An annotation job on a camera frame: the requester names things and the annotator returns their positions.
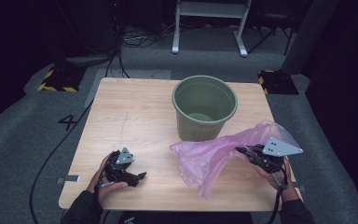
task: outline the green bucket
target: green bucket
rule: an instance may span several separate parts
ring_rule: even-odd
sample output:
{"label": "green bucket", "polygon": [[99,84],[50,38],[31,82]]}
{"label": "green bucket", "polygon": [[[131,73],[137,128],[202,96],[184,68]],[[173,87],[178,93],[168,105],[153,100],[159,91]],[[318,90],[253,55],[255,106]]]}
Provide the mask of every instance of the green bucket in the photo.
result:
{"label": "green bucket", "polygon": [[183,141],[212,140],[237,111],[237,95],[224,81],[193,76],[180,81],[172,93],[177,129]]}

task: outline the hand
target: hand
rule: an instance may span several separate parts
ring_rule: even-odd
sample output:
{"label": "hand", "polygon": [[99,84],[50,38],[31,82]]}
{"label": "hand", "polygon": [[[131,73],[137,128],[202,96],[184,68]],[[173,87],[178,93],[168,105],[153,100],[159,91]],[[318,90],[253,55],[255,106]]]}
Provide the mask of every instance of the hand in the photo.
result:
{"label": "hand", "polygon": [[[104,159],[103,162],[101,163],[100,169],[94,174],[94,176],[92,177],[91,181],[89,182],[89,186],[87,187],[87,190],[91,193],[94,193],[94,186],[98,181],[98,177],[100,177],[101,172],[103,172],[103,167],[106,164],[106,161],[109,159],[109,156],[112,153],[110,153],[109,155],[107,155]],[[113,185],[109,185],[106,187],[102,187],[99,188],[98,191],[98,199],[101,200],[103,199],[108,193],[118,190],[118,189],[124,189],[128,186],[128,184],[126,182],[118,182],[115,183]]]}
{"label": "hand", "polygon": [[[290,164],[289,164],[289,160],[287,160],[287,158],[284,158],[284,164],[286,166],[286,173],[287,173],[287,184],[288,184],[288,188],[285,189],[282,194],[281,194],[281,198],[282,198],[282,202],[286,202],[286,201],[292,201],[292,200],[296,200],[299,199],[299,196],[297,194],[297,191],[295,189],[295,186],[293,185],[292,182],[292,171],[290,168]],[[263,168],[261,168],[260,166],[255,166],[255,171],[261,176],[267,179],[267,181],[269,182],[269,184],[275,188],[276,190],[278,190],[280,187],[278,186],[277,182],[274,180],[274,178],[272,177],[271,174],[268,174],[265,170],[263,170]],[[279,171],[277,173],[275,173],[275,175],[277,177],[279,177],[280,179],[283,179],[284,175],[282,171]]]}

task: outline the cable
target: cable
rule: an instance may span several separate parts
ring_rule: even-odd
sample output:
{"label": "cable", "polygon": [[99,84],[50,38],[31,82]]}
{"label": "cable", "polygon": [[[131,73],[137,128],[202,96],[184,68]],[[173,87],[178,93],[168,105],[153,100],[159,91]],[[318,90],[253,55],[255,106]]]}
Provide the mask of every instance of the cable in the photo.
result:
{"label": "cable", "polygon": [[[276,167],[279,167],[281,169],[281,171],[283,172],[283,182],[287,185],[287,173],[286,173],[286,164],[283,163],[284,169],[280,166],[278,166],[276,163],[272,162],[271,164],[273,164]],[[283,192],[283,188],[279,187],[277,194],[275,196],[275,204],[274,204],[274,210],[272,212],[271,217],[269,218],[269,221],[267,224],[271,224],[274,222],[275,217],[277,216],[278,213],[278,207],[279,207],[279,201],[281,198],[281,194]]]}
{"label": "cable", "polygon": [[112,75],[112,77],[115,77],[115,76],[113,75],[112,69],[113,69],[113,66],[110,66],[110,75]]}
{"label": "cable", "polygon": [[110,210],[107,211],[106,214],[104,215],[104,217],[103,217],[103,224],[106,223],[106,219],[107,219],[107,217],[109,216],[109,213],[110,213]]}
{"label": "cable", "polygon": [[73,64],[75,67],[89,67],[89,66],[94,66],[94,65],[97,65],[97,64],[105,63],[105,62],[109,61],[112,57],[114,57],[114,54],[115,54],[114,52],[115,52],[116,48],[118,47],[118,45],[117,45],[118,41],[117,40],[119,39],[119,33],[120,33],[120,31],[119,31],[120,27],[117,24],[117,20],[116,20],[115,16],[111,15],[112,18],[114,19],[114,21],[112,23],[113,23],[113,26],[114,26],[113,31],[114,31],[114,36],[115,36],[115,39],[116,39],[116,46],[112,51],[98,51],[98,50],[90,48],[87,44],[84,43],[84,41],[77,34],[74,26],[69,21],[69,19],[66,16],[66,14],[64,13],[61,5],[58,3],[57,0],[54,0],[54,2],[56,4],[57,8],[59,9],[59,11],[61,12],[62,16],[64,17],[66,23],[68,24],[68,26],[72,30],[72,33],[75,35],[76,39],[79,41],[79,43],[81,43],[85,49],[88,49],[88,50],[90,50],[91,52],[94,52],[94,53],[103,54],[105,56],[102,59],[96,59],[96,60],[91,60],[91,61],[86,61],[86,62],[68,61],[69,63]]}
{"label": "cable", "polygon": [[[113,54],[113,57],[110,58],[109,64],[106,67],[105,77],[107,77],[107,73],[109,71],[109,66],[112,64],[114,56],[115,56],[115,53]],[[63,137],[63,139],[57,144],[57,146],[55,148],[53,148],[53,150],[50,152],[50,154],[48,155],[48,157],[45,159],[45,161],[43,162],[42,166],[40,167],[39,171],[37,172],[37,175],[36,175],[36,177],[34,179],[34,183],[33,183],[32,187],[31,187],[29,201],[28,201],[31,216],[32,216],[33,221],[34,221],[35,224],[38,223],[36,215],[34,213],[34,202],[33,202],[33,200],[34,200],[34,187],[36,186],[36,182],[39,179],[39,176],[41,175],[43,169],[45,168],[45,166],[48,163],[48,161],[50,160],[50,158],[54,155],[54,153],[61,146],[61,144],[66,140],[66,138],[69,136],[69,134],[71,134],[71,132],[75,129],[77,124],[83,119],[83,117],[85,116],[86,112],[91,108],[91,105],[92,105],[93,102],[94,102],[94,99],[92,99],[92,101],[89,103],[87,108],[85,110],[83,110],[82,114],[80,115],[80,118],[77,120],[77,122],[74,124],[74,126],[68,131],[68,133]]]}
{"label": "cable", "polygon": [[65,216],[65,209],[62,209],[61,220],[63,219],[63,216]]}
{"label": "cable", "polygon": [[[128,48],[146,48],[157,41],[164,39],[165,37],[169,35],[173,35],[174,32],[170,32],[169,34],[165,34],[168,32],[173,26],[175,25],[175,22],[171,25],[169,25],[167,28],[165,28],[161,35],[153,35],[153,34],[146,34],[146,35],[140,35],[138,31],[128,31],[124,37],[123,42],[124,46]],[[139,40],[137,44],[130,43],[129,41]]]}
{"label": "cable", "polygon": [[118,64],[119,64],[119,66],[121,68],[122,73],[124,73],[127,78],[130,78],[130,76],[127,74],[126,70],[124,69],[124,65],[123,65],[123,62],[121,60],[121,50],[118,51],[117,56],[118,56]]}

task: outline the metal bracket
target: metal bracket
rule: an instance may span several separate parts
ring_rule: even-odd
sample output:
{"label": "metal bracket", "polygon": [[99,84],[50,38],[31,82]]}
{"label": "metal bracket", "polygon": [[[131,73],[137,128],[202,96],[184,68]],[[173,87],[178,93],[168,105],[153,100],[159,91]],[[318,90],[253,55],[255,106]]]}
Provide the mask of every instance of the metal bracket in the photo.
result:
{"label": "metal bracket", "polygon": [[129,150],[126,147],[123,147],[120,152],[120,155],[118,155],[116,164],[125,164],[133,161],[135,161],[135,158],[133,158],[133,156],[130,154]]}
{"label": "metal bracket", "polygon": [[79,175],[67,175],[66,177],[59,177],[57,179],[56,184],[63,184],[65,183],[65,181],[77,182],[79,181],[79,179],[80,179]]}
{"label": "metal bracket", "polygon": [[293,184],[295,185],[295,188],[298,189],[300,192],[305,192],[305,191],[307,191],[307,189],[305,188],[304,185],[300,185],[300,184],[298,184],[297,182],[294,182]]}
{"label": "metal bracket", "polygon": [[263,154],[274,157],[283,157],[294,154],[302,153],[303,149],[294,147],[290,144],[284,143],[278,139],[270,137],[267,143],[264,145]]}

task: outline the chair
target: chair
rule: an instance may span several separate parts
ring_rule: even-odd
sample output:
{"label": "chair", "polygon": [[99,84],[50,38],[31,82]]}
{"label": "chair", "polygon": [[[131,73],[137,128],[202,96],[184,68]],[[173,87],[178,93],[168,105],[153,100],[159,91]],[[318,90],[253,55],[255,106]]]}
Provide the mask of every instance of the chair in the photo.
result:
{"label": "chair", "polygon": [[262,36],[260,32],[261,27],[267,27],[271,31],[262,36],[262,39],[257,42],[249,51],[251,53],[255,48],[257,48],[264,40],[267,39],[270,35],[275,35],[277,29],[282,29],[284,34],[287,37],[286,47],[284,49],[284,54],[286,55],[287,50],[289,49],[290,41],[292,39],[293,31],[298,26],[296,16],[299,16],[297,12],[304,12],[300,10],[302,6],[305,6],[309,0],[296,0],[292,1],[290,4],[287,0],[257,0],[255,4],[251,7],[254,11],[253,23]]}

